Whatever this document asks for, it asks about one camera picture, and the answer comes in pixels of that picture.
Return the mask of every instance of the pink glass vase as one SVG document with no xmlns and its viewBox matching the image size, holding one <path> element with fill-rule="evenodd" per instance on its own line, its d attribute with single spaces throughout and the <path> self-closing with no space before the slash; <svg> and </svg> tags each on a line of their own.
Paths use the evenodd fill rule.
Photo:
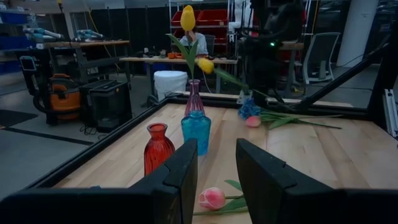
<svg viewBox="0 0 398 224">
<path fill-rule="evenodd" d="M 189 80 L 190 94 L 187 102 L 187 107 L 185 107 L 184 117 L 189 116 L 191 111 L 202 111 L 205 115 L 205 109 L 203 108 L 203 103 L 201 102 L 199 95 L 199 83 L 200 80 Z"/>
</svg>

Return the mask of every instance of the white bucket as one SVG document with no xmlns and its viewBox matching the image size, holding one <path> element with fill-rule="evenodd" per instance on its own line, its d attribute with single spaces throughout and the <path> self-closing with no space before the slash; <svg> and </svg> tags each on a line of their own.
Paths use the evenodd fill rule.
<svg viewBox="0 0 398 224">
<path fill-rule="evenodd" d="M 188 75 L 180 71 L 158 71 L 154 73 L 157 99 L 163 100 L 166 95 L 175 91 L 185 91 Z"/>
</svg>

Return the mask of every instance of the pink tulip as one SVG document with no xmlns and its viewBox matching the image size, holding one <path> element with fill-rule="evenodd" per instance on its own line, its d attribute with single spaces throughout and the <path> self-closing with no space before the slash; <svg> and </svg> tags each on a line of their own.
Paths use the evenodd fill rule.
<svg viewBox="0 0 398 224">
<path fill-rule="evenodd" d="M 261 124 L 261 119 L 259 116 L 251 116 L 250 118 L 246 119 L 246 126 L 257 128 Z"/>
<path fill-rule="evenodd" d="M 217 187 L 206 189 L 199 195 L 199 204 L 203 208 L 218 210 L 225 204 L 224 192 Z"/>
</svg>

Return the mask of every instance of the blue glass vase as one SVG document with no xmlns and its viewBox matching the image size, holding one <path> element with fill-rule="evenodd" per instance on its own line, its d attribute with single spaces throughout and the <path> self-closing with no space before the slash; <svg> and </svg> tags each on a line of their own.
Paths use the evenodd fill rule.
<svg viewBox="0 0 398 224">
<path fill-rule="evenodd" d="M 198 140 L 198 156 L 207 153 L 209 148 L 211 119 L 206 117 L 203 111 L 191 111 L 189 116 L 181 120 L 184 142 L 190 138 Z"/>
</svg>

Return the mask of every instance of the woman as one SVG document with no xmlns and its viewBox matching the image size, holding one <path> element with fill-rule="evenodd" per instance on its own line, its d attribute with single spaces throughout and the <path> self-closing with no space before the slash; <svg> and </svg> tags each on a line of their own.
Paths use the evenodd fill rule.
<svg viewBox="0 0 398 224">
<path fill-rule="evenodd" d="M 188 46 L 189 40 L 192 46 L 195 41 L 198 41 L 197 55 L 208 55 L 206 37 L 203 34 L 196 32 L 196 30 L 197 28 L 194 27 L 192 30 L 186 31 L 185 35 L 180 39 L 180 43 L 184 46 Z"/>
</svg>

